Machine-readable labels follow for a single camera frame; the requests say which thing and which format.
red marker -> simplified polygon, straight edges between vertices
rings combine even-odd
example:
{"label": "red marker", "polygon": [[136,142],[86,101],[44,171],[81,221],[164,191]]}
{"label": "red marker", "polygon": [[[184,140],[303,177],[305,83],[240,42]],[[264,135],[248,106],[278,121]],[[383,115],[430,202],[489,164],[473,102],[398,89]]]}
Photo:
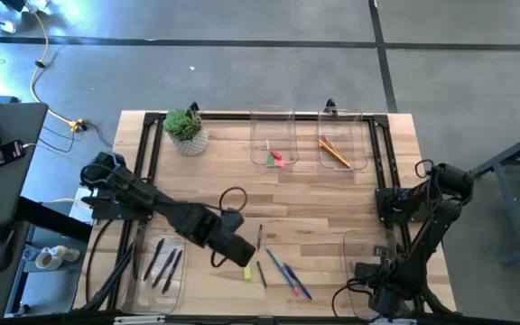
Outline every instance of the red marker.
{"label": "red marker", "polygon": [[278,160],[282,160],[282,156],[279,153],[277,153],[276,151],[271,150],[270,153],[272,154],[272,156],[274,156],[274,158],[276,158]]}

wooden table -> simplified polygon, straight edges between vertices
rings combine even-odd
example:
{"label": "wooden table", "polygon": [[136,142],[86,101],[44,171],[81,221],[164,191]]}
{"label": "wooden table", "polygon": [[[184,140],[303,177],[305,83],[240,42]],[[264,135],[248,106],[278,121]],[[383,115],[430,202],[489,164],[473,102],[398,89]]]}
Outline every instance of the wooden table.
{"label": "wooden table", "polygon": [[[122,112],[114,149],[121,153],[127,166],[133,169],[144,120],[144,111]],[[390,130],[401,183],[412,187],[419,183],[413,166],[421,155],[414,131],[413,117],[408,114],[389,116]],[[237,233],[255,245],[258,226],[264,225],[263,246],[271,248],[280,262],[286,262],[309,288],[313,300],[295,296],[269,259],[264,249],[252,259],[251,283],[243,280],[243,271],[226,262],[220,268],[209,264],[210,249],[187,244],[180,299],[174,314],[201,315],[294,315],[331,316],[332,294],[347,280],[340,256],[340,244],[347,231],[364,244],[376,242],[384,236],[378,222],[374,189],[377,187],[375,166],[368,132],[365,132],[367,167],[354,174],[322,173],[318,161],[315,122],[296,122],[300,160],[291,172],[279,172],[254,165],[250,161],[250,130],[247,121],[204,121],[209,130],[209,147],[197,157],[185,157],[175,152],[171,139],[164,136],[155,178],[155,185],[177,200],[218,204],[218,196],[231,186],[241,186],[249,195],[244,210],[245,224]],[[385,146],[379,132],[381,154]],[[385,171],[387,186],[392,186]],[[88,252],[100,229],[94,227]],[[155,215],[151,225],[165,225]],[[420,225],[411,225],[414,237]],[[92,262],[90,288],[93,294],[114,267],[117,243],[122,228],[115,221],[101,238]],[[150,240],[153,247],[157,240]],[[269,283],[265,290],[256,271],[260,261]],[[447,266],[439,249],[428,265],[429,285],[449,308],[455,310]],[[85,268],[79,279],[74,307],[85,303]],[[374,315],[367,307],[367,299],[353,296],[358,315]],[[336,308],[341,316],[353,315],[348,293],[337,298]]]}

clear plastic bin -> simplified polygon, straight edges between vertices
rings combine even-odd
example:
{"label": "clear plastic bin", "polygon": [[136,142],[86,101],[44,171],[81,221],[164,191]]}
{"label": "clear plastic bin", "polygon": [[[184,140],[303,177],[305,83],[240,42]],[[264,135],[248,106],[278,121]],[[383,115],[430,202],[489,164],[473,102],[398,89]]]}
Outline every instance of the clear plastic bin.
{"label": "clear plastic bin", "polygon": [[319,161],[324,172],[354,172],[368,165],[364,144],[362,113],[336,107],[318,112]]}
{"label": "clear plastic bin", "polygon": [[[282,156],[285,166],[271,163],[270,152]],[[250,111],[250,159],[267,168],[291,170],[298,162],[294,110],[289,107],[259,107]]]}
{"label": "clear plastic bin", "polygon": [[[118,297],[118,309],[120,311],[144,315],[169,314],[180,303],[181,288],[185,280],[184,266],[188,252],[186,251],[185,239],[173,233],[171,228],[166,227],[166,225],[165,222],[152,221],[147,226],[137,228],[134,242],[140,249],[135,250],[132,261],[122,277],[124,281]],[[156,247],[161,239],[164,239],[162,249],[144,281],[148,265],[152,262]],[[174,258],[162,274],[159,283],[152,288],[155,278],[174,248],[176,249]],[[180,251],[181,260],[173,273],[170,287],[165,293],[162,293],[164,284]]]}
{"label": "clear plastic bin", "polygon": [[[353,278],[356,262],[380,265],[394,261],[396,258],[396,238],[392,231],[386,229],[371,229],[366,232],[350,230],[344,234],[340,245],[340,258],[346,272],[346,280]],[[355,286],[358,289],[371,291],[365,286]],[[378,314],[368,308],[368,295],[361,292],[346,290],[352,305],[352,311],[358,317],[373,319]]]}

potted plant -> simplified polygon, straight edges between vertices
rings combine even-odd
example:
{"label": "potted plant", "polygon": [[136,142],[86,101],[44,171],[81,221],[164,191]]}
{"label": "potted plant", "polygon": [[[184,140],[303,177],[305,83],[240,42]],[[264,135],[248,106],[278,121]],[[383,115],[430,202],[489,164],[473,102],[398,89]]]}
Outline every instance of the potted plant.
{"label": "potted plant", "polygon": [[163,121],[163,129],[170,135],[181,154],[198,155],[208,147],[208,130],[194,110],[177,109],[168,112]]}

blue pen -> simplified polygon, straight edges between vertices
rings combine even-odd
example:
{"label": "blue pen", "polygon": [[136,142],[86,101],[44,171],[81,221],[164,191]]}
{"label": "blue pen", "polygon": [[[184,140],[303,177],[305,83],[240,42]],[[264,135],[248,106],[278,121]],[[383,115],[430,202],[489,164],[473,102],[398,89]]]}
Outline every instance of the blue pen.
{"label": "blue pen", "polygon": [[302,289],[302,292],[304,294],[306,294],[306,296],[308,297],[308,299],[312,300],[312,296],[311,296],[311,293],[308,292],[308,289],[306,289],[306,287],[304,286],[304,284],[302,284],[302,282],[300,282],[300,279],[298,279],[298,277],[296,276],[296,274],[294,274],[294,271],[292,270],[292,268],[290,266],[288,266],[288,264],[284,263],[284,268],[286,269],[286,271],[288,272],[288,274],[294,279],[294,281],[296,281],[298,283],[298,286],[300,286],[300,288]]}
{"label": "blue pen", "polygon": [[294,286],[294,283],[292,282],[292,280],[290,280],[290,278],[288,277],[288,275],[286,275],[286,272],[282,269],[282,267],[280,266],[280,263],[278,263],[278,260],[276,259],[276,257],[274,256],[274,254],[272,254],[272,251],[268,248],[266,248],[266,251],[268,252],[268,255],[270,257],[272,257],[272,260],[274,261],[274,263],[276,264],[276,267],[278,268],[278,270],[280,271],[280,273],[282,273],[282,276],[284,277],[284,279],[286,279],[286,281],[288,282],[288,284],[290,285],[290,287],[294,290],[294,293],[296,294],[300,294],[300,290],[298,290],[298,288],[296,288]]}

